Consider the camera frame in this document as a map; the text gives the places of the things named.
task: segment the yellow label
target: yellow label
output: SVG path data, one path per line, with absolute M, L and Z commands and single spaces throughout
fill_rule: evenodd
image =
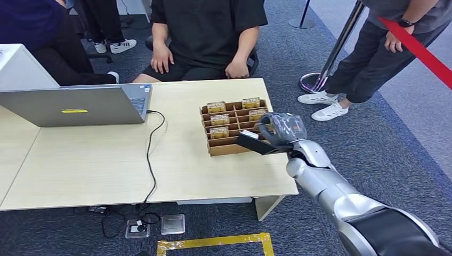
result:
M 87 113 L 88 110 L 81 109 L 81 108 L 80 109 L 62 109 L 61 112 L 65 113 L 65 114 L 69 114 L 69 113 Z

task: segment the laptop lid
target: laptop lid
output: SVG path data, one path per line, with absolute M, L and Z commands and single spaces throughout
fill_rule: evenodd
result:
M 119 86 L 5 91 L 0 105 L 40 127 L 144 123 Z

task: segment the floor tape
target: floor tape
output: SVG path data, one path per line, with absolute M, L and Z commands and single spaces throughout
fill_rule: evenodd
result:
M 241 236 L 212 237 L 212 238 L 184 240 L 184 241 L 175 241 L 175 242 L 158 241 L 156 256 L 166 256 L 167 250 L 188 249 L 188 248 L 218 246 L 218 245 L 228 245 L 228 244 L 245 244 L 245 243 L 255 243 L 255 242 L 262 243 L 262 248 L 264 249 L 264 256 L 274 256 L 273 247 L 271 245 L 271 238 L 270 238 L 269 233 L 259 233 L 259 234 L 241 235 Z

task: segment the stanchion post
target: stanchion post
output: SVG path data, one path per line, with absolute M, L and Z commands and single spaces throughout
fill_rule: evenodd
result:
M 360 0 L 356 1 L 356 4 L 345 23 L 344 28 L 342 29 L 341 34 L 339 35 L 339 38 L 336 41 L 336 44 L 333 47 L 333 50 L 331 51 L 328 60 L 326 61 L 322 71 L 320 73 L 310 73 L 306 74 L 301 77 L 300 79 L 300 87 L 310 93 L 321 91 L 322 88 L 325 85 L 326 80 L 328 79 L 328 75 L 331 71 L 331 67 L 333 66 L 334 62 L 337 59 L 337 56 L 339 55 L 342 48 L 344 48 L 345 43 L 350 37 L 350 34 L 352 33 L 357 21 L 359 20 L 359 17 L 362 14 L 362 11 L 364 10 L 364 5 Z
M 311 0 L 306 1 L 306 5 L 304 6 L 301 18 L 289 20 L 289 25 L 291 25 L 294 28 L 313 28 L 316 26 L 316 24 L 312 20 L 306 19 L 306 14 L 308 12 L 310 2 Z

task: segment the laptop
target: laptop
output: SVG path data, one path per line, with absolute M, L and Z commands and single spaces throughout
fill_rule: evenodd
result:
M 151 84 L 0 91 L 0 106 L 39 127 L 139 124 L 151 93 Z

